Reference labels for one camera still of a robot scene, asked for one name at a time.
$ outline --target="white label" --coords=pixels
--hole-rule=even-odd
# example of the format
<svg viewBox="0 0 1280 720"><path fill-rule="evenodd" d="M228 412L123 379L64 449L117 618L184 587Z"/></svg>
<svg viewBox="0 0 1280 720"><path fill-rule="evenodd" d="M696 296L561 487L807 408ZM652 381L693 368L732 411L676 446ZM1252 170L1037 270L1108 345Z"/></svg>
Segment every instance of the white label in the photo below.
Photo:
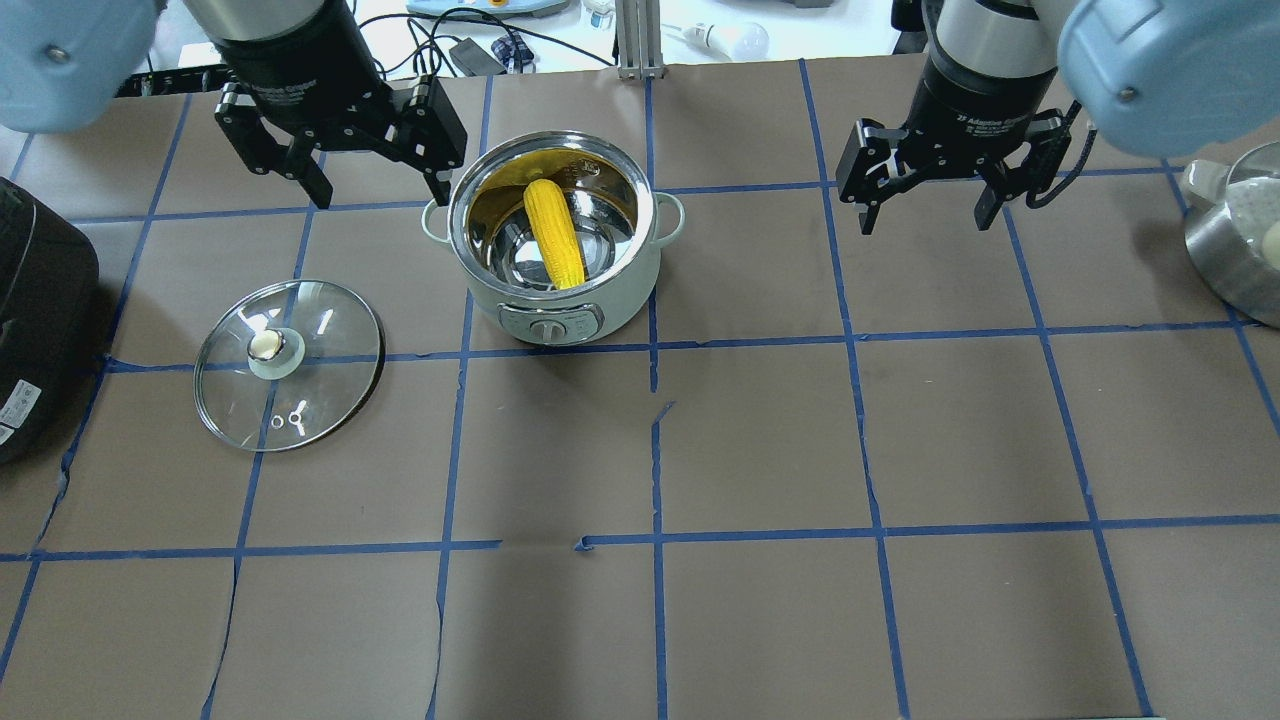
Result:
<svg viewBox="0 0 1280 720"><path fill-rule="evenodd" d="M27 380L18 380L18 384L9 393L9 402L0 407L0 423L10 428L20 428L27 421L27 415L36 407L40 400L40 388Z"/></svg>

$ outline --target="metal pot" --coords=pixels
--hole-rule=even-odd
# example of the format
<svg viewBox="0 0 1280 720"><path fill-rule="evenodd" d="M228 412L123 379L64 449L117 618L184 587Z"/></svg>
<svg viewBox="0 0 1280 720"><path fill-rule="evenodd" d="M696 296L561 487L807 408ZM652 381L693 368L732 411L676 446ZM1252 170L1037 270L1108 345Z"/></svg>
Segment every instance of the metal pot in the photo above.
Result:
<svg viewBox="0 0 1280 720"><path fill-rule="evenodd" d="M1280 142L1231 167L1196 160L1181 187L1192 204L1187 251L1201 277L1222 300L1280 328Z"/></svg>
<svg viewBox="0 0 1280 720"><path fill-rule="evenodd" d="M550 283L524 209L525 187L547 178L564 192L586 265L586 282ZM658 206L678 213L676 229L657 237ZM635 160L612 143L577 132L548 131L509 140L462 176L449 205L451 245L476 307L503 331L535 345L576 345L622 327L658 279L662 247L685 227L685 208L654 192Z"/></svg>

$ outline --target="metal bracket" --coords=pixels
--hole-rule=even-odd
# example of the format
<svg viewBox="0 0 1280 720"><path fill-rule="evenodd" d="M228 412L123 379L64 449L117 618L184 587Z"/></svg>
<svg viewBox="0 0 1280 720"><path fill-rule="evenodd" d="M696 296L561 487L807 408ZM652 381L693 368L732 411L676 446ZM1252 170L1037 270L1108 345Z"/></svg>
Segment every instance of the metal bracket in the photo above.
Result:
<svg viewBox="0 0 1280 720"><path fill-rule="evenodd" d="M659 0L618 0L618 77L622 79L663 77L662 13Z"/></svg>

